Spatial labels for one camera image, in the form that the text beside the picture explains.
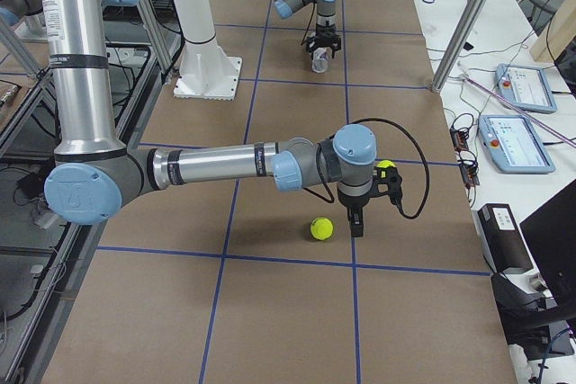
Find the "clear tennis ball can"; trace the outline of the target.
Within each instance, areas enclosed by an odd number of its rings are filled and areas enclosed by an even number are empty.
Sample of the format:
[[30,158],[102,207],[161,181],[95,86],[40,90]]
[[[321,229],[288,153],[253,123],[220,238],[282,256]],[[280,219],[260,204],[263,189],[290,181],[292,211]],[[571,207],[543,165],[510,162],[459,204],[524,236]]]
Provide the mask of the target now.
[[329,69],[329,56],[326,48],[317,48],[311,55],[311,68],[316,74],[323,74]]

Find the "Roland Garros tennis ball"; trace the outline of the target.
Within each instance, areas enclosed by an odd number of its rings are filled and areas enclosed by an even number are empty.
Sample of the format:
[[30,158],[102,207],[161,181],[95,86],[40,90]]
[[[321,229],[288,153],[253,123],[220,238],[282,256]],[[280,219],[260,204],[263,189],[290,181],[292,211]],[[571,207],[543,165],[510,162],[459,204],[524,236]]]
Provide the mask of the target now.
[[333,223],[328,218],[318,217],[310,223],[310,234],[315,240],[328,240],[332,237],[333,232]]

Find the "Wilson tennis ball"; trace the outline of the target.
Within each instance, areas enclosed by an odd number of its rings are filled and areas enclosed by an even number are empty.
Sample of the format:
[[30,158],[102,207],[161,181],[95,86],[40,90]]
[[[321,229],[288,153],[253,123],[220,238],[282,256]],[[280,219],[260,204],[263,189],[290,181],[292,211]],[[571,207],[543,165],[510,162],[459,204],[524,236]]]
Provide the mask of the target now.
[[396,165],[395,165],[391,160],[387,160],[387,159],[384,159],[384,160],[380,161],[380,162],[376,165],[376,168],[377,168],[377,169],[382,169],[382,170],[385,170],[385,169],[388,169],[388,168],[395,168],[395,167],[396,167]]

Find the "small circuit board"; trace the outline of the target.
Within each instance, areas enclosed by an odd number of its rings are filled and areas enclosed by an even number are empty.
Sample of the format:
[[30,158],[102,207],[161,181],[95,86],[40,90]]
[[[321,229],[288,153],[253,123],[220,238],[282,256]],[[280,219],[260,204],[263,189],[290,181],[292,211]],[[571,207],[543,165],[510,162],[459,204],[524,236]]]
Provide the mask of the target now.
[[454,145],[454,151],[460,152],[464,150],[468,150],[468,142],[467,139],[469,137],[469,130],[468,129],[450,129],[450,137]]

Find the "black cardboard box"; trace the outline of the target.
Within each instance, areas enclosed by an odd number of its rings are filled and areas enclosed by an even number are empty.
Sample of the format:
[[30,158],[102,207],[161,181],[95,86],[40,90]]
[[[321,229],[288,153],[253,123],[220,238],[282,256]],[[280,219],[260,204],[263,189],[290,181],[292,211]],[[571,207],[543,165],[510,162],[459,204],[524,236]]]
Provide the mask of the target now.
[[476,217],[487,260],[495,272],[523,274],[534,268],[508,204],[487,203]]

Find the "near blue teach pendant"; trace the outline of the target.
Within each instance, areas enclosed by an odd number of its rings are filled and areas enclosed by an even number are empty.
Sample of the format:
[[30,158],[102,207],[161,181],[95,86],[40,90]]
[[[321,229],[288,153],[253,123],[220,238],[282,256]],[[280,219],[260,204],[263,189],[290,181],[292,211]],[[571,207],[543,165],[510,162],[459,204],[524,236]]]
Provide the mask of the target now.
[[550,174],[555,165],[532,123],[519,115],[481,115],[479,134],[503,174]]

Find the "blue teach pendant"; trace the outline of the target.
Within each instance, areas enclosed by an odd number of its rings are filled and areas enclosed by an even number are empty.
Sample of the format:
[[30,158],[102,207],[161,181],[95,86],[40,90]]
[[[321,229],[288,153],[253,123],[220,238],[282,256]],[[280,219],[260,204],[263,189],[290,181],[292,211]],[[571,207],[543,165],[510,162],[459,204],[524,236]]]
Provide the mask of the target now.
[[481,115],[479,134],[503,174],[550,174],[555,165],[532,123],[519,115]]
[[496,68],[499,94],[515,107],[540,113],[555,113],[557,104],[545,72],[540,67],[499,64]]

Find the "black computer monitor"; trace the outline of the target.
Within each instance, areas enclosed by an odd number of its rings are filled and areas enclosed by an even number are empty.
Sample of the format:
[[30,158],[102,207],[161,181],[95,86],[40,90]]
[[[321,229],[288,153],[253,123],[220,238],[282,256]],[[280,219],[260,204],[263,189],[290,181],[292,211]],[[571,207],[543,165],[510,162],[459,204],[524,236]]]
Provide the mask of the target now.
[[575,181],[542,204],[521,231],[546,286],[562,303],[575,300]]

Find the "far blue teach pendant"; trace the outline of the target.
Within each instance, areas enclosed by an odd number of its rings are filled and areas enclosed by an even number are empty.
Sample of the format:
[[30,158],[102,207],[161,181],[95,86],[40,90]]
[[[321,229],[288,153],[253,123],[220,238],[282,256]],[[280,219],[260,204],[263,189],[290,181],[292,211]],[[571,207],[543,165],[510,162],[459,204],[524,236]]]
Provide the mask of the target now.
[[515,107],[540,113],[555,113],[557,104],[545,72],[540,67],[499,64],[496,68],[499,94]]

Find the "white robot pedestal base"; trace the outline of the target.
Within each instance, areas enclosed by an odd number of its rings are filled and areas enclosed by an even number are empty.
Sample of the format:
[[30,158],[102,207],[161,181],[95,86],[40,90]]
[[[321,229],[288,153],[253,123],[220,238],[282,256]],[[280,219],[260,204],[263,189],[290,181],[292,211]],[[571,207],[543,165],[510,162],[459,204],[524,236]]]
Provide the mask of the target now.
[[229,101],[235,98],[242,59],[217,41],[209,0],[174,0],[184,50],[175,96]]

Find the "aluminium frame post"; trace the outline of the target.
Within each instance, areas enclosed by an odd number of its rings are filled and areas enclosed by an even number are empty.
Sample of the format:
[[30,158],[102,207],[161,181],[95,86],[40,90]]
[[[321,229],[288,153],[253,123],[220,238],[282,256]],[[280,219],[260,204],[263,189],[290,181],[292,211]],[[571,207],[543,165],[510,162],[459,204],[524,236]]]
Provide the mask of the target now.
[[434,93],[439,94],[441,92],[486,1],[467,0],[463,14],[458,24],[456,24],[454,34],[446,47],[446,51],[431,82],[430,88]]

